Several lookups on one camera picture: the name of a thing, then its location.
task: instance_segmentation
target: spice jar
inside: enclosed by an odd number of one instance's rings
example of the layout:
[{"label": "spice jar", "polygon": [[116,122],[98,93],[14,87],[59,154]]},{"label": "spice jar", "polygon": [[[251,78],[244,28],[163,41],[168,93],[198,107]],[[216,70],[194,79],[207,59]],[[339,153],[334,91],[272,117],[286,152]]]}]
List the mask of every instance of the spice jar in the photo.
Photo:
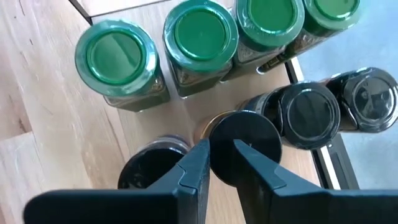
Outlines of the spice jar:
[{"label": "spice jar", "polygon": [[138,112],[170,99],[154,41],[139,26],[102,21],[80,37],[81,79],[113,107]]},{"label": "spice jar", "polygon": [[335,96],[317,82],[302,82],[257,96],[240,105],[268,118],[284,137],[283,143],[299,149],[318,149],[336,135],[340,111]]},{"label": "spice jar", "polygon": [[180,136],[166,135],[145,145],[120,173],[118,189],[145,189],[165,175],[190,149]]},{"label": "spice jar", "polygon": [[298,37],[285,51],[259,71],[266,72],[355,25],[361,17],[361,0],[302,0],[305,22]]},{"label": "spice jar", "polygon": [[184,1],[166,18],[163,40],[182,97],[215,86],[232,67],[238,29],[231,14],[213,1]]},{"label": "spice jar", "polygon": [[222,81],[255,72],[283,52],[304,23],[301,0],[237,0],[233,13],[239,44],[234,67]]},{"label": "spice jar", "polygon": [[362,68],[323,82],[340,104],[342,131],[378,133],[397,120],[398,86],[386,71]]},{"label": "spice jar", "polygon": [[240,139],[263,155],[279,163],[282,145],[274,125],[252,111],[227,111],[207,118],[196,128],[195,143],[210,140],[210,164],[213,172],[224,183],[234,185],[233,140]]}]

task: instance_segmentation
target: green lid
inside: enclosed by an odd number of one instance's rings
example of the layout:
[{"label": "green lid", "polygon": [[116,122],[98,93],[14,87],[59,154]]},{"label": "green lid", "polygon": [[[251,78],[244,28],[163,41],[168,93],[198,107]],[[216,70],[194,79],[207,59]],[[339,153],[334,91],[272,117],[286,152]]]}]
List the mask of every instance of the green lid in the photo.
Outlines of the green lid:
[{"label": "green lid", "polygon": [[238,29],[231,14],[206,0],[184,1],[170,11],[164,26],[168,56],[195,72],[216,72],[231,60]]},{"label": "green lid", "polygon": [[304,29],[318,36],[348,29],[359,21],[360,3],[361,0],[304,0]]},{"label": "green lid", "polygon": [[106,96],[128,96],[153,79],[159,62],[156,48],[140,27],[103,21],[80,37],[75,63],[81,79]]},{"label": "green lid", "polygon": [[304,23],[304,8],[300,0],[237,0],[236,17],[245,45],[265,51],[296,38]]},{"label": "green lid", "polygon": [[180,50],[194,60],[211,60],[225,48],[227,33],[217,14],[194,9],[183,15],[175,25],[174,36]]}]

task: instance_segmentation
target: green spice jar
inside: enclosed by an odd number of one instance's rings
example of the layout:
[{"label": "green spice jar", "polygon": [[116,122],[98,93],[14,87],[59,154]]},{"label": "green spice jar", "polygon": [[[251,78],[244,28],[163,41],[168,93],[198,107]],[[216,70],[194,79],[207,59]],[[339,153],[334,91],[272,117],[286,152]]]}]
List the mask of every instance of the green spice jar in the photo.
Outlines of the green spice jar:
[{"label": "green spice jar", "polygon": [[234,68],[222,81],[237,78],[285,50],[304,23],[301,0],[237,0],[233,13],[239,30]]},{"label": "green spice jar", "polygon": [[361,17],[361,0],[302,0],[305,22],[298,37],[260,69],[266,72],[352,27]]},{"label": "green spice jar", "polygon": [[231,70],[238,28],[223,6],[190,0],[170,11],[163,40],[178,94],[185,97],[215,86]]},{"label": "green spice jar", "polygon": [[81,79],[113,107],[138,112],[170,100],[154,41],[137,25],[103,21],[75,52]]}]

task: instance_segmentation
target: wooden surface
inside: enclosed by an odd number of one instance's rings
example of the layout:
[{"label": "wooden surface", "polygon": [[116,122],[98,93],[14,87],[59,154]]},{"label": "wooden surface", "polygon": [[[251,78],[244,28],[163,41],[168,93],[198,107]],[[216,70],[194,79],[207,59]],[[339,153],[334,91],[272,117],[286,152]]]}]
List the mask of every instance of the wooden surface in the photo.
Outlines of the wooden surface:
[{"label": "wooden surface", "polygon": [[[22,223],[25,203],[41,192],[116,188],[124,163],[154,137],[181,134],[191,141],[204,117],[289,84],[279,67],[177,97],[161,42],[163,21],[176,4],[108,15],[133,19],[155,39],[172,94],[170,103],[134,114],[107,106],[80,80],[73,55],[88,24],[68,1],[0,0],[0,224]],[[282,165],[318,184],[309,152],[285,147]],[[207,223],[244,223],[236,190],[213,174],[210,186]]]},{"label": "wooden surface", "polygon": [[89,16],[98,16],[161,1],[168,0],[72,0],[71,2],[79,4],[78,8],[84,10]]}]

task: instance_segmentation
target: black spice jar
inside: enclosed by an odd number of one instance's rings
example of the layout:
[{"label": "black spice jar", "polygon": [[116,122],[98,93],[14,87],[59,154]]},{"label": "black spice jar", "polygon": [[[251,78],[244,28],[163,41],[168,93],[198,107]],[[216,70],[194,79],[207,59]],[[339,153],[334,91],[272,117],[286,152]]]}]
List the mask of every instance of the black spice jar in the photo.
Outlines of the black spice jar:
[{"label": "black spice jar", "polygon": [[324,85],[301,82],[245,101],[239,107],[264,115],[278,129],[283,143],[299,149],[326,146],[340,123],[338,102]]},{"label": "black spice jar", "polygon": [[165,175],[190,149],[180,136],[161,136],[124,166],[118,189],[145,189]]},{"label": "black spice jar", "polygon": [[282,143],[274,125],[252,111],[228,111],[203,122],[197,128],[196,138],[209,138],[210,164],[223,182],[233,184],[234,139],[240,139],[263,155],[279,163]]},{"label": "black spice jar", "polygon": [[379,68],[362,68],[324,81],[341,110],[340,130],[378,133],[398,117],[397,82]]}]

